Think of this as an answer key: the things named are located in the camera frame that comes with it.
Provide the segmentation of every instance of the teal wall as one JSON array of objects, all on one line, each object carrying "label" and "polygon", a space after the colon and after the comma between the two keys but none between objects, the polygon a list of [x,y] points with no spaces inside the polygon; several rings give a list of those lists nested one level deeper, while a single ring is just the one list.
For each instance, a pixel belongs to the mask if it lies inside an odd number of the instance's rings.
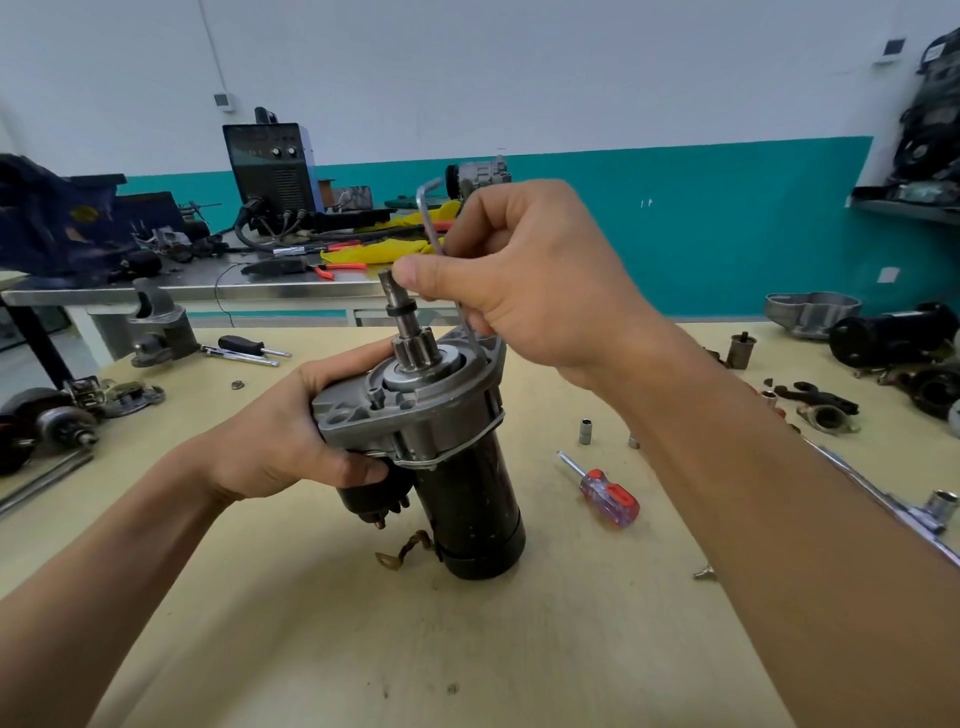
[{"label": "teal wall", "polygon": [[[518,182],[572,184],[640,290],[671,316],[756,316],[768,293],[840,291],[873,312],[953,297],[959,229],[844,207],[870,141],[521,155],[508,163]],[[330,165],[318,174],[338,186],[368,184],[382,203],[412,195],[454,161]],[[230,225],[240,205],[230,172],[131,178],[121,193],[164,189],[178,202],[224,203],[204,211],[215,230]],[[876,283],[885,266],[900,268],[896,283]]]}]

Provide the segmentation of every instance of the wooden workbench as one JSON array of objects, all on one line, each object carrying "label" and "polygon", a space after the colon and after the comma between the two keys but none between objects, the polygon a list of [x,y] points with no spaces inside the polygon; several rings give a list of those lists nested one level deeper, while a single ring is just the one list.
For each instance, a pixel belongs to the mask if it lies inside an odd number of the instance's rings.
[{"label": "wooden workbench", "polygon": [[[725,352],[737,324],[685,327]],[[853,378],[826,346],[772,324],[749,329],[759,343],[747,381],[806,379],[860,402],[859,434],[832,438],[803,425],[804,434],[910,501],[953,487],[960,442],[946,424],[893,388]],[[221,333],[200,335],[213,343]],[[194,356],[149,370],[167,401],[106,423],[93,463],[0,520],[0,593],[164,451],[296,362],[389,333],[251,329],[244,334],[293,352],[294,363],[274,370]],[[118,362],[101,374],[123,381],[144,372]],[[233,391],[238,378],[246,387]],[[92,725],[791,725],[722,588],[691,580],[704,556],[642,454],[627,448],[627,427],[593,395],[512,353],[501,391],[507,418],[498,432],[528,535],[517,567],[465,582],[416,550],[402,570],[384,570],[373,553],[396,552],[425,526],[415,499],[383,531],[310,482],[239,503],[156,611]],[[584,417],[594,423],[588,447],[577,444]],[[799,421],[792,411],[789,419]],[[640,519],[625,531],[607,527],[557,449],[633,492]],[[954,548],[957,535],[948,537]]]}]

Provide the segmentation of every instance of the hand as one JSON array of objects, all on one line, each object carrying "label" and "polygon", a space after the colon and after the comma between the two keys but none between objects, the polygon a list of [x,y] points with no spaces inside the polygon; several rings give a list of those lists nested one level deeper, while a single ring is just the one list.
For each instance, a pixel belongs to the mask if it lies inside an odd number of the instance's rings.
[{"label": "hand", "polygon": [[474,192],[446,256],[408,255],[394,278],[430,299],[460,301],[481,332],[579,386],[634,318],[660,316],[627,276],[576,192],[556,180]]},{"label": "hand", "polygon": [[310,414],[310,401],[330,382],[372,369],[392,353],[378,341],[329,359],[301,364],[229,420],[180,446],[220,494],[266,497],[298,480],[335,488],[376,483],[387,466],[330,448]]}]

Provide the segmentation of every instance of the shaft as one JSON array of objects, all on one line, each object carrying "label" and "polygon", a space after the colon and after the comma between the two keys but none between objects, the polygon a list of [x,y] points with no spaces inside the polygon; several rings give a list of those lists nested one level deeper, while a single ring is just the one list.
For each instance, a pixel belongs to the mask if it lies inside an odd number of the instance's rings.
[{"label": "shaft", "polygon": [[567,457],[566,453],[563,450],[561,449],[557,450],[557,454],[560,455],[560,459],[563,460],[567,465],[569,465],[573,470],[575,470],[580,477],[587,477],[587,471],[585,471],[583,468],[581,468],[579,465],[573,462],[569,457]]}]

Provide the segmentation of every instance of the right hand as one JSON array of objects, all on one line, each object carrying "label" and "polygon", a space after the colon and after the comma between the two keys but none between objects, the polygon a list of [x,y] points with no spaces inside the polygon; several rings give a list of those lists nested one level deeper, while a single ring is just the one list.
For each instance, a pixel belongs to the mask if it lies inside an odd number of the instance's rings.
[{"label": "right hand", "polygon": [[461,302],[481,333],[500,334],[578,386],[590,386],[587,372],[615,355],[632,321],[659,318],[566,182],[481,188],[444,251],[402,257],[396,282],[428,299]]}]

